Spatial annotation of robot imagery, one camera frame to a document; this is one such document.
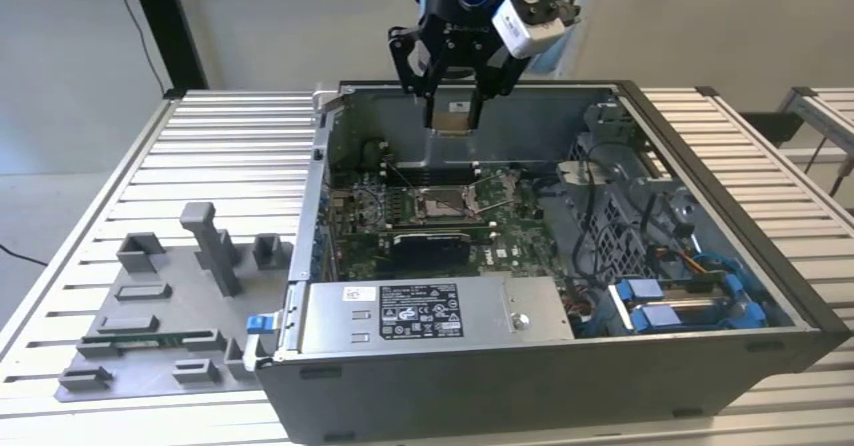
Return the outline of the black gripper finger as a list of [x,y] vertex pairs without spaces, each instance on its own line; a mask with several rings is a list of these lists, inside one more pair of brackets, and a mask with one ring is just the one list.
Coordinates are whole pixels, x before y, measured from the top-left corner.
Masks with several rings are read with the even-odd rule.
[[423,126],[433,127],[435,95],[447,71],[447,41],[418,27],[389,30],[389,50],[403,91],[423,100]]
[[486,102],[497,96],[507,96],[521,79],[530,59],[513,56],[507,47],[489,50],[473,47],[470,67],[474,71],[475,89],[471,95],[467,127],[477,129]]

